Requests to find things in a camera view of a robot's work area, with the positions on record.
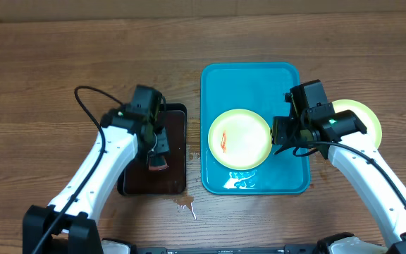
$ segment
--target yellow plate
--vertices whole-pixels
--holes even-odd
[[[253,111],[233,109],[214,120],[209,129],[208,144],[212,155],[225,167],[252,169],[271,152],[271,129]]]
[[[379,148],[382,134],[381,125],[379,119],[369,107],[351,99],[339,99],[333,102],[333,108],[336,113],[352,110],[366,126],[367,133],[374,141],[375,147]]]

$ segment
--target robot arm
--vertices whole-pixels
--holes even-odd
[[[89,179],[85,187],[81,190],[75,202],[68,208],[66,214],[77,216],[80,212],[88,214],[89,219],[93,219],[97,224],[103,206],[117,182],[117,178],[126,166],[135,158],[137,154],[137,136],[130,134],[125,128],[108,126],[103,128],[106,137],[106,152],[102,157],[97,169]],[[101,149],[102,137],[98,133],[97,140],[90,150],[87,158],[81,164],[75,176],[67,186],[49,204],[54,206],[54,211],[60,212],[69,201],[70,196],[82,183],[82,180],[89,173],[99,150]]]
[[[290,115],[273,119],[272,141],[282,145],[275,154],[292,147],[296,147],[295,152],[299,147],[315,149],[307,155],[318,150],[358,192],[379,225],[388,253],[406,253],[394,252],[399,248],[406,250],[406,187],[377,151],[361,119],[350,110],[335,113],[320,80],[291,88],[285,101],[291,104]],[[377,246],[357,245],[357,238],[345,240],[345,237],[348,236],[341,234],[324,239],[318,243],[319,250],[323,249],[322,253],[328,250],[330,253],[377,253]]]
[[[113,98],[93,87],[84,88]],[[78,89],[75,96],[91,116],[77,96]],[[134,158],[147,164],[149,159],[168,153],[165,148],[155,150],[159,138],[167,143],[166,131],[156,122],[162,99],[162,94],[155,89],[138,85],[131,103],[117,100],[121,106],[103,115],[100,124],[91,116],[97,127],[101,126],[94,146],[71,181],[48,207],[33,205],[26,212],[23,254],[129,253],[130,247],[126,243],[101,242],[97,222],[115,182]],[[76,197],[73,202],[70,201],[72,197]],[[63,239],[51,237],[61,232],[68,234],[65,243]]]
[[[406,199],[406,187],[383,160],[368,134],[356,132],[341,139],[340,144],[375,159]],[[406,209],[380,172],[363,158],[341,147],[330,146],[328,159],[357,191],[376,220],[386,246],[390,248],[394,243],[401,242],[402,235],[406,233]]]

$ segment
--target wood grain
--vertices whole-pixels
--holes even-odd
[[[329,99],[355,99],[381,120],[380,152],[406,185],[406,13],[0,24],[0,253],[21,252],[21,220],[46,205],[89,152],[96,129],[74,100],[92,85],[128,101],[138,83],[188,111],[187,191],[124,198],[115,191],[101,237],[168,248],[313,243],[351,231],[383,243],[344,176],[311,156],[302,195],[213,195],[200,181],[199,78],[216,62],[287,61]],[[115,106],[82,93],[100,116]],[[177,210],[190,200],[197,215]]]
[[[0,22],[406,11],[406,0],[0,0]]]

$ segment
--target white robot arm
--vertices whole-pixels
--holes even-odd
[[[272,140],[282,145],[275,154],[295,147],[295,156],[319,151],[352,184],[377,221],[386,247],[361,242],[353,234],[338,234],[318,242],[322,253],[406,253],[406,187],[386,164],[362,121],[350,109],[335,111],[320,80],[290,89],[285,101],[289,116],[273,118]],[[372,112],[359,113],[369,117]],[[297,155],[299,148],[313,148]]]
[[[118,177],[137,154],[136,134],[130,134],[125,128],[108,126],[103,128],[106,137],[106,151],[97,169],[81,190],[75,202],[67,209],[66,214],[77,216],[80,212],[88,214],[97,224],[109,193],[112,191]],[[97,140],[89,155],[67,186],[49,204],[54,211],[60,212],[70,200],[70,196],[89,174],[101,149],[102,137],[98,133]]]
[[[355,148],[375,159],[406,199],[406,187],[383,160],[368,134],[356,132],[345,135],[339,143]],[[383,175],[372,164],[368,164],[365,159],[341,147],[330,146],[328,159],[333,166],[344,174],[357,191],[376,220],[386,246],[390,248],[393,243],[402,241],[402,235],[406,234],[406,209]],[[356,244],[351,245],[346,243],[346,240],[339,243],[335,242],[330,246],[331,252],[380,253],[377,251],[383,250],[374,245],[369,245],[368,248],[363,249],[365,244],[353,239],[351,239],[351,243]]]

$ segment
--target brown stain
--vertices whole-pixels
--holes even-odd
[[[318,172],[322,180],[325,182],[328,182],[327,167],[331,167],[331,164],[328,161],[324,161],[323,167]]]
[[[319,171],[319,175],[321,176],[322,180],[328,181],[328,175],[325,171]]]
[[[194,197],[187,194],[187,189],[181,195],[166,196],[165,199],[172,200],[178,206],[186,206],[189,211],[192,211],[192,202],[194,202]]]

